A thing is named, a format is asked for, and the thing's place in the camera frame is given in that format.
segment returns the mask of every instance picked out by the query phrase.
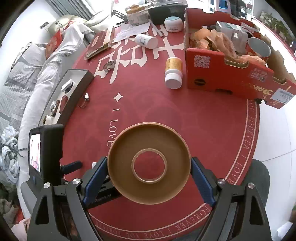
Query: monitor screen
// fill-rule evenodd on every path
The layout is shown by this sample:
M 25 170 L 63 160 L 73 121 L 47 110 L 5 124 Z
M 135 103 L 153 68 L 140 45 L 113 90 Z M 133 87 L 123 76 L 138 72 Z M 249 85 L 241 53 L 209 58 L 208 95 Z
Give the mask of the monitor screen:
M 30 138 L 30 165 L 40 172 L 40 134 Z

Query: white floor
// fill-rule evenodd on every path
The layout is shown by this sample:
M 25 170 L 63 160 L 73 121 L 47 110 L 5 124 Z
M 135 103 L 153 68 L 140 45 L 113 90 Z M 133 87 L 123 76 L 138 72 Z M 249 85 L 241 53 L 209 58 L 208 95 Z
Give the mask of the white floor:
M 259 136 L 254 159 L 269 170 L 266 204 L 272 237 L 289 220 L 296 202 L 296 98 L 281 109 L 260 105 Z

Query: paper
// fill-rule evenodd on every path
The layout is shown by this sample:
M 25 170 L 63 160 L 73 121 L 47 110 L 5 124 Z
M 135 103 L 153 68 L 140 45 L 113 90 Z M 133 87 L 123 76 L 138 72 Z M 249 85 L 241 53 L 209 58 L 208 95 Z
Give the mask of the paper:
M 270 97 L 270 99 L 276 100 L 276 101 L 281 102 L 283 104 L 287 104 L 289 102 L 289 100 L 292 99 L 293 97 L 294 97 L 294 95 L 291 94 L 290 92 L 278 88 L 277 91 L 274 92 L 272 97 Z
M 141 24 L 138 26 L 132 26 L 130 24 L 122 23 L 120 25 L 120 27 L 121 27 L 121 31 L 114 38 L 113 43 L 127 39 L 130 36 L 134 36 L 134 35 L 141 34 L 141 33 L 146 33 L 150 27 L 150 22 L 147 22 L 147 23 L 144 23 L 144 24 Z
M 272 238 L 274 241 L 280 241 L 292 227 L 293 223 L 286 222 L 283 226 L 279 227 L 276 231 L 276 235 Z

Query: red cup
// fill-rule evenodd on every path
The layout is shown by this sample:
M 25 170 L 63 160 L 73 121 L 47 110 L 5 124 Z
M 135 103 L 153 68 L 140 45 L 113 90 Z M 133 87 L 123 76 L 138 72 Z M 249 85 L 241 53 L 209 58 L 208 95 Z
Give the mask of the red cup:
M 271 54 L 271 49 L 268 44 L 261 39 L 252 37 L 248 38 L 247 54 L 257 55 L 266 62 Z

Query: metal screw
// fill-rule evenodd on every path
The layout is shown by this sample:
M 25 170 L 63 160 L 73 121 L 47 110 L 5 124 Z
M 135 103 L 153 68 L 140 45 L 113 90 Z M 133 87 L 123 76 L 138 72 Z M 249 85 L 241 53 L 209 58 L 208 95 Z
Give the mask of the metal screw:
M 73 179 L 72 183 L 73 184 L 78 184 L 78 183 L 80 183 L 80 179 L 79 178 L 75 178 L 75 179 Z
M 255 187 L 255 185 L 253 183 L 248 183 L 248 187 L 253 189 Z
M 44 188 L 49 188 L 50 187 L 50 183 L 44 183 L 43 187 Z
M 225 182 L 226 182 L 226 181 L 225 181 L 225 179 L 223 179 L 223 178 L 218 179 L 218 183 L 221 184 L 221 185 L 224 185 Z

